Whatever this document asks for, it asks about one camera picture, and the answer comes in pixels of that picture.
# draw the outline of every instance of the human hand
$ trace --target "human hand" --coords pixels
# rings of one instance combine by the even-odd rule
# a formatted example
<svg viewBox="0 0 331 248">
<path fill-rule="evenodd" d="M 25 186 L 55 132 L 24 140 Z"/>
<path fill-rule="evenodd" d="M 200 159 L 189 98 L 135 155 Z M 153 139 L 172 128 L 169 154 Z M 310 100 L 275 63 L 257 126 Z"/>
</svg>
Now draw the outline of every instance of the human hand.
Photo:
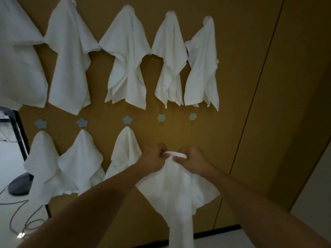
<svg viewBox="0 0 331 248">
<path fill-rule="evenodd" d="M 187 146 L 178 151 L 186 154 L 187 159 L 182 157 L 173 157 L 173 161 L 181 164 L 186 170 L 202 177 L 208 176 L 212 172 L 213 165 L 199 147 Z"/>
<path fill-rule="evenodd" d="M 158 143 L 153 146 L 148 146 L 144 149 L 137 164 L 141 169 L 149 175 L 153 172 L 159 171 L 170 154 L 164 153 L 168 148 L 164 143 Z"/>
</svg>

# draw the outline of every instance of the person's right hand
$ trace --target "person's right hand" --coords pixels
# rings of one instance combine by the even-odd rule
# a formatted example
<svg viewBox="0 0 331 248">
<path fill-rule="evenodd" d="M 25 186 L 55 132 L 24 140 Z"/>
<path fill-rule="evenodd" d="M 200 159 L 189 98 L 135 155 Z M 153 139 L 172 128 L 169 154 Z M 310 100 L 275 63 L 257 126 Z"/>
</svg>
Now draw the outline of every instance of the person's right hand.
<svg viewBox="0 0 331 248">
<path fill-rule="evenodd" d="M 199 147 L 187 146 L 182 147 L 178 152 L 186 154 L 187 159 L 181 157 L 173 157 L 173 161 L 181 164 L 186 170 L 202 177 L 208 176 L 212 172 L 213 165 L 209 162 L 205 154 Z"/>
</svg>

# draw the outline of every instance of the cabinet door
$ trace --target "cabinet door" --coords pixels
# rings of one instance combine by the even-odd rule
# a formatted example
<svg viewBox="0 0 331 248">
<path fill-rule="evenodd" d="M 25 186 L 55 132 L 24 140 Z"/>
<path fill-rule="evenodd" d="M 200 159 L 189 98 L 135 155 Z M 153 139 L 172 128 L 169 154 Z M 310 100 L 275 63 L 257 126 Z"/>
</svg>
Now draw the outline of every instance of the cabinet door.
<svg viewBox="0 0 331 248">
<path fill-rule="evenodd" d="M 42 33 L 58 0 L 18 0 Z M 212 16 L 215 23 L 217 58 L 217 88 L 220 109 L 181 106 L 169 102 L 168 109 L 155 97 L 154 91 L 161 73 L 163 60 L 154 55 L 146 56 L 141 71 L 147 87 L 146 111 L 125 101 L 105 103 L 107 81 L 114 57 L 104 51 L 91 52 L 91 66 L 87 71 L 91 104 L 78 116 L 71 115 L 46 104 L 44 109 L 24 106 L 20 110 L 23 126 L 32 142 L 38 129 L 33 124 L 38 119 L 47 121 L 46 132 L 53 138 L 60 154 L 74 142 L 80 128 L 76 121 L 88 121 L 86 130 L 104 157 L 103 167 L 108 168 L 115 140 L 124 128 L 122 118 L 133 118 L 130 127 L 138 143 L 145 146 L 163 141 L 170 150 L 182 146 L 200 146 L 209 159 L 226 172 L 230 171 L 239 139 L 247 117 L 253 94 L 270 44 L 282 0 L 76 0 L 77 10 L 99 41 L 111 22 L 129 3 L 144 26 L 152 45 L 157 29 L 166 12 L 176 12 L 184 41 L 190 40 L 202 27 L 205 16 Z M 51 84 L 57 54 L 46 45 L 36 46 L 45 74 Z M 190 72 L 187 65 L 181 72 L 183 91 Z M 197 118 L 191 122 L 190 113 Z M 157 121 L 165 114 L 163 123 Z M 74 196 L 60 196 L 49 206 L 56 214 Z M 213 229 L 221 198 L 197 210 L 194 231 Z M 125 200 L 100 247 L 134 247 L 168 238 L 168 227 L 148 201 L 134 189 Z"/>
<path fill-rule="evenodd" d="M 231 172 L 263 195 L 271 188 L 285 154 L 291 155 L 287 151 L 295 151 L 289 147 L 296 134 L 304 134 L 298 131 L 299 125 L 330 59 L 330 5 L 331 0 L 284 2 Z M 318 158 L 316 153 L 318 150 L 315 159 L 310 159 L 311 168 Z M 302 171 L 299 163 L 296 168 Z M 281 198 L 288 190 L 284 186 L 280 189 L 283 191 L 273 189 L 273 198 Z M 295 196 L 291 194 L 286 200 Z M 229 223 L 237 221 L 222 203 L 215 228 Z"/>
</svg>

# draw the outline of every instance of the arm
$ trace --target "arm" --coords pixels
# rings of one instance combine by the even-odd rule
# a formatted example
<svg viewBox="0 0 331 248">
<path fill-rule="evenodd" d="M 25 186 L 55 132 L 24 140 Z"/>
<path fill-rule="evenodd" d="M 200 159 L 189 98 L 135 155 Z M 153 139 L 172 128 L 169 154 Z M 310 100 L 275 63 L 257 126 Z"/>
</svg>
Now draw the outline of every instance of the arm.
<svg viewBox="0 0 331 248">
<path fill-rule="evenodd" d="M 331 248 L 331 244 L 300 220 L 213 166 L 199 148 L 184 147 L 179 152 L 188 158 L 173 160 L 220 191 L 256 248 Z"/>
<path fill-rule="evenodd" d="M 165 151 L 163 143 L 146 148 L 136 164 L 83 193 L 19 248 L 97 247 L 135 184 L 163 167 Z"/>
</svg>

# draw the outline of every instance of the black cable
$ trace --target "black cable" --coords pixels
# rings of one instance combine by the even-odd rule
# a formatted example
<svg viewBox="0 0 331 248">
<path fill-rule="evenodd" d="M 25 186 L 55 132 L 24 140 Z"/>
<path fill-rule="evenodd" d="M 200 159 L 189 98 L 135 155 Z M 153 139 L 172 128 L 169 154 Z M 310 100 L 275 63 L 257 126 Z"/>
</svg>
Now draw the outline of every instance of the black cable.
<svg viewBox="0 0 331 248">
<path fill-rule="evenodd" d="M 0 195 L 2 194 L 2 192 L 4 192 L 4 191 L 8 188 L 8 186 L 9 186 L 9 185 L 7 185 L 7 186 L 6 186 L 6 187 L 0 192 Z M 43 225 L 44 222 L 46 222 L 47 219 L 48 219 L 48 218 L 47 218 L 46 220 L 43 220 L 43 219 L 35 219 L 35 220 L 29 222 L 29 220 L 31 219 L 31 217 L 33 217 L 33 216 L 34 216 L 34 215 L 35 215 L 35 214 L 36 214 L 36 213 L 42 208 L 42 205 L 41 205 L 41 206 L 40 206 L 40 207 L 39 207 L 34 213 L 32 213 L 32 215 L 27 219 L 27 221 L 26 221 L 25 224 L 24 224 L 24 228 L 23 228 L 23 230 L 22 230 L 20 233 L 17 232 L 17 231 L 15 231 L 15 230 L 13 229 L 13 227 L 12 227 L 13 219 L 14 219 L 16 213 L 18 213 L 19 209 L 20 209 L 24 204 L 26 204 L 28 201 L 29 201 L 29 200 L 26 199 L 26 200 L 22 200 L 22 201 L 18 201 L 18 202 L 12 202 L 12 203 L 0 203 L 0 205 L 10 205 L 10 204 L 18 204 L 18 203 L 22 203 L 22 204 L 19 206 L 19 208 L 14 212 L 14 214 L 13 214 L 13 216 L 11 217 L 10 222 L 9 222 L 9 229 L 10 229 L 13 233 L 15 233 L 16 235 L 19 235 L 20 233 L 24 233 L 25 230 L 35 230 L 35 229 L 39 228 L 41 225 Z M 42 224 L 38 225 L 37 227 L 29 228 L 29 225 L 32 224 L 32 223 L 34 223 L 34 222 L 36 222 L 36 221 L 42 221 Z M 25 237 L 27 237 L 27 236 L 29 236 L 29 235 L 31 235 L 31 233 L 30 233 L 30 234 L 25 234 L 22 238 L 24 239 Z"/>
</svg>

